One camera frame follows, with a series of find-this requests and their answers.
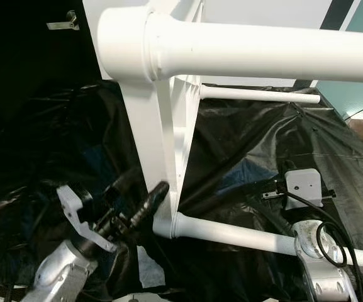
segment white pipe frame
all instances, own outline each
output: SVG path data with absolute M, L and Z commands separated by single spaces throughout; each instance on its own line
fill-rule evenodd
M 149 7 L 109 8 L 99 21 L 100 59 L 120 83 L 147 189 L 163 179 L 170 184 L 170 193 L 155 215 L 154 232 L 296 255 L 292 237 L 186 217 L 177 212 L 178 201 L 200 97 L 317 103 L 319 96 L 206 87 L 199 77 L 172 77 L 363 82 L 363 33 L 199 23 L 202 9 L 198 3 L 194 20 L 185 22 Z M 363 250 L 355 253 L 363 266 Z

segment white horizontal pipe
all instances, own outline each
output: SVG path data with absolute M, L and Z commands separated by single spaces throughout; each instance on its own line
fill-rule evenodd
M 209 87 L 205 85 L 201 85 L 200 94 L 201 99 L 248 99 L 253 101 L 300 102 L 309 104 L 317 104 L 321 99 L 316 94 Z
M 293 237 L 192 218 L 180 212 L 176 213 L 174 219 L 173 237 L 190 237 L 296 256 Z M 349 251 L 347 248 L 344 249 L 347 263 L 352 265 Z M 363 250 L 355 250 L 355 254 L 358 264 L 363 266 Z M 338 256 L 338 261 L 342 261 L 341 254 Z
M 363 82 L 363 33 L 189 23 L 148 7 L 109 8 L 98 49 L 116 80 L 196 74 Z

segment white pipe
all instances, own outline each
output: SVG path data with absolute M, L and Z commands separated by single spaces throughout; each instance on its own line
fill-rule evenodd
M 190 237 L 296 256 L 293 237 L 192 218 L 180 212 L 177 212 L 174 218 L 172 235 L 173 237 Z M 352 265 L 349 251 L 347 248 L 344 249 L 347 263 Z M 358 264 L 363 266 L 363 250 L 355 250 L 355 253 Z M 338 261 L 342 261 L 341 254 L 338 255 Z
M 300 102 L 308 104 L 317 104 L 321 99 L 316 94 L 209 87 L 205 85 L 201 85 L 200 94 L 201 99 L 249 99 L 253 101 Z
M 363 33 L 189 23 L 148 7 L 109 8 L 98 49 L 116 80 L 196 74 L 363 82 Z

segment black plastic sheet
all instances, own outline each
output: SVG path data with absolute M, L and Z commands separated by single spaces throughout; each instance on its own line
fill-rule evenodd
M 336 191 L 333 204 L 355 248 L 363 249 L 363 141 L 325 99 L 312 105 L 202 100 L 179 211 L 292 235 L 283 198 L 261 200 L 287 160 L 320 171 L 324 185 Z M 39 92 L 0 133 L 0 285 L 31 284 L 39 263 L 69 234 L 57 186 L 79 182 L 97 206 L 104 188 L 135 166 L 137 151 L 116 84 Z M 128 205 L 145 194 L 144 184 L 136 184 Z M 117 255 L 102 252 L 79 299 L 109 301 L 143 291 L 136 243 L 165 272 L 166 286 L 144 290 L 171 301 L 305 299 L 296 257 L 167 240 L 149 230 L 121 243 Z

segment teal wall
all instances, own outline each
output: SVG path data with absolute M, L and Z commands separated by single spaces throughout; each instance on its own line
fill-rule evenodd
M 363 0 L 350 21 L 347 31 L 363 32 Z M 320 81 L 316 87 L 343 117 L 363 109 L 363 83 Z

